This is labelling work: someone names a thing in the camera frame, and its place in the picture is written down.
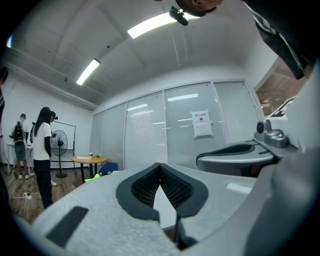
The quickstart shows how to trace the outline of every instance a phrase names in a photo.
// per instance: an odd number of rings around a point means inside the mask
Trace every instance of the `black pants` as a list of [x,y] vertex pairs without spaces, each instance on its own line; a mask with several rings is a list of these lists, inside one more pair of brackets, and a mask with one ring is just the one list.
[[50,160],[33,160],[33,164],[43,207],[46,209],[53,204],[51,198]]

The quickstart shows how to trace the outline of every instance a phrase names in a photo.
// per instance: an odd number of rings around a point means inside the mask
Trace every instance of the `small item on table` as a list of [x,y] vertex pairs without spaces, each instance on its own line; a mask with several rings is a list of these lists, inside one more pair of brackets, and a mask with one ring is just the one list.
[[76,159],[79,161],[90,161],[91,160],[91,156],[77,156]]

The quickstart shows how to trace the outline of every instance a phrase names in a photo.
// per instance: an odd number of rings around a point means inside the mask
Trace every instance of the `woman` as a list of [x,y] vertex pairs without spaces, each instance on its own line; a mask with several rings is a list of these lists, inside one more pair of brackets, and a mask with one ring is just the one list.
[[8,75],[9,75],[9,71],[6,66],[0,69],[0,124],[2,120],[2,114],[5,109],[5,99],[1,91],[1,86],[3,86],[6,83]]
[[51,110],[48,107],[41,109],[39,117],[33,129],[33,164],[36,174],[36,181],[44,208],[52,205],[51,198],[51,176],[50,176],[50,157],[51,157]]

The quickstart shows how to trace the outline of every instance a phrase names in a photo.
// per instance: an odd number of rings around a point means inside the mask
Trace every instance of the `power strip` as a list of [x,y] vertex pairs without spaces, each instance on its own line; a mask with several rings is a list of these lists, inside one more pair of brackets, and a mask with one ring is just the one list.
[[32,196],[31,195],[28,195],[29,193],[23,193],[22,194],[22,197],[23,198],[26,198],[27,200],[31,200],[32,199]]

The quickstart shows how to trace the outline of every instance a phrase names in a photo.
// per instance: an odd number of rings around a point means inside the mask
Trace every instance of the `long black hair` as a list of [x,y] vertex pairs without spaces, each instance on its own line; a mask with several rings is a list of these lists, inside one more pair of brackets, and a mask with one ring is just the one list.
[[8,75],[9,75],[9,71],[6,66],[0,69],[0,80],[2,80],[2,82],[5,82],[7,80]]
[[47,106],[43,107],[38,116],[38,120],[34,126],[34,136],[37,136],[38,130],[43,123],[47,123],[50,125],[51,121],[51,110]]

